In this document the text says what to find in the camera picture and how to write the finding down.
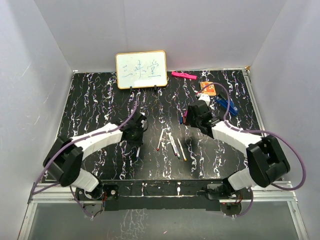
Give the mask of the white pen blue tip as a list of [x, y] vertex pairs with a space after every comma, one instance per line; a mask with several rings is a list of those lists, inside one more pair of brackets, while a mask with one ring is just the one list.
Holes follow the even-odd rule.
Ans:
[[136, 160], [139, 159], [139, 156], [140, 156], [140, 150], [141, 150], [141, 147], [138, 147], [137, 148], [137, 152], [136, 152]]

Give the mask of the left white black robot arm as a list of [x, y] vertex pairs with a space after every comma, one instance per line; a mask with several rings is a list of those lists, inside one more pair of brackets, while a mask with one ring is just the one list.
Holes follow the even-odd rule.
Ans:
[[80, 136], [58, 137], [43, 161], [43, 167], [62, 187], [76, 187], [89, 199], [98, 200], [103, 195], [104, 185], [93, 173], [82, 169], [82, 162], [98, 150], [122, 141], [140, 147], [147, 127], [147, 117], [135, 112], [128, 121], [114, 120]]

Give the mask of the white pen red tip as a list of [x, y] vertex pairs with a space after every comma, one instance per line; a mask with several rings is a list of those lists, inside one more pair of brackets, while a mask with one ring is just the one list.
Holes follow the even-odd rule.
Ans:
[[160, 133], [158, 145], [157, 145], [157, 148], [156, 148], [157, 151], [160, 150], [160, 145], [161, 145], [161, 142], [162, 142], [162, 139], [163, 139], [163, 134], [164, 134], [164, 129], [162, 129], [162, 130], [161, 130], [161, 133]]

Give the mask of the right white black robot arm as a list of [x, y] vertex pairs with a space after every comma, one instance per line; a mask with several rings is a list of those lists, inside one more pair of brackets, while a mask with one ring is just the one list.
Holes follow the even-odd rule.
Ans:
[[208, 188], [210, 194], [233, 199], [242, 189], [255, 186], [265, 188], [291, 170], [280, 143], [274, 136], [262, 137], [230, 129], [222, 119], [213, 117], [204, 100], [197, 100], [188, 106], [183, 124], [230, 145], [247, 158], [247, 168], [224, 178], [216, 188]]

